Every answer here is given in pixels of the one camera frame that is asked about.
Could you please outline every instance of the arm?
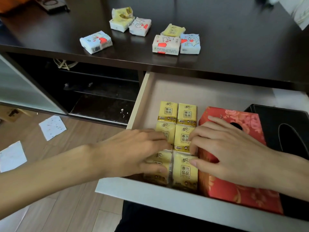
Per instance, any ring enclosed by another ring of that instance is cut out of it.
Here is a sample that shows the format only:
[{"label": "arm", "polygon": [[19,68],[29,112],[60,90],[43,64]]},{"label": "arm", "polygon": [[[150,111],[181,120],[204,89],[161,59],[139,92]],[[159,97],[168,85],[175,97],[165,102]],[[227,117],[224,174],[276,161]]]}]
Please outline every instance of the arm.
[{"label": "arm", "polygon": [[189,137],[190,151],[203,148],[219,159],[190,163],[203,172],[239,185],[266,188],[309,201],[309,161],[277,152],[216,117],[197,127]]},{"label": "arm", "polygon": [[164,172],[144,159],[170,149],[153,129],[125,130],[97,144],[83,145],[52,158],[0,174],[0,219],[57,191],[104,177]]}]

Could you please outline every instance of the frosted glass panel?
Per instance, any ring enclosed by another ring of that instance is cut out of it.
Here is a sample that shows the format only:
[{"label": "frosted glass panel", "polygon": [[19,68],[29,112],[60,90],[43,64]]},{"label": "frosted glass panel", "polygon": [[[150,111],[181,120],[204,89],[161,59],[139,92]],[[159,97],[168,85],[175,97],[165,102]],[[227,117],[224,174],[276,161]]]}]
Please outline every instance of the frosted glass panel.
[{"label": "frosted glass panel", "polygon": [[64,113],[53,102],[10,68],[0,56],[0,101],[20,106]]}]

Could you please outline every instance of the right hand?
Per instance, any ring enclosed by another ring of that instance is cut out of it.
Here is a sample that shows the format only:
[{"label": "right hand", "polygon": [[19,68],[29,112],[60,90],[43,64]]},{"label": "right hand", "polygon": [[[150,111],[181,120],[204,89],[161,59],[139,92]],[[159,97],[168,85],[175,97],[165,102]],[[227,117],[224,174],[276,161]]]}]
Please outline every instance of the right hand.
[{"label": "right hand", "polygon": [[294,177],[291,178],[291,175],[295,176],[300,169],[308,168],[309,161],[274,151],[222,119],[208,118],[211,121],[191,132],[190,152],[194,154],[200,147],[220,162],[190,160],[200,171],[235,184],[280,191],[282,185],[292,187],[293,182],[289,179]]}]

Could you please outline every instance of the drawer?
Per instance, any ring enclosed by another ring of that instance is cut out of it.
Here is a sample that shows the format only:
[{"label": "drawer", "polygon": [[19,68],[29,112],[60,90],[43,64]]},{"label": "drawer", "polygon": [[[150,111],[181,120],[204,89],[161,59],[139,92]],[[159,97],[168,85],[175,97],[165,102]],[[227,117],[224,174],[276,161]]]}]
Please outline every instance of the drawer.
[{"label": "drawer", "polygon": [[[146,73],[128,129],[155,128],[160,101],[245,110],[250,104],[308,110],[305,93]],[[100,179],[96,192],[246,231],[308,231],[309,222],[130,178]]]}]

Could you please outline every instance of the left hand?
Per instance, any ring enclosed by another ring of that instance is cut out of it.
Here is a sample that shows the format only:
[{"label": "left hand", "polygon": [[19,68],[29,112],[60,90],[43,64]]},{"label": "left hand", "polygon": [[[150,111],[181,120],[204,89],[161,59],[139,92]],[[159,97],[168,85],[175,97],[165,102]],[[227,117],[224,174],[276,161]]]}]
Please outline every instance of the left hand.
[{"label": "left hand", "polygon": [[168,171],[160,164],[145,162],[147,157],[171,149],[164,133],[154,129],[127,129],[105,141],[89,144],[87,148],[93,179]]}]

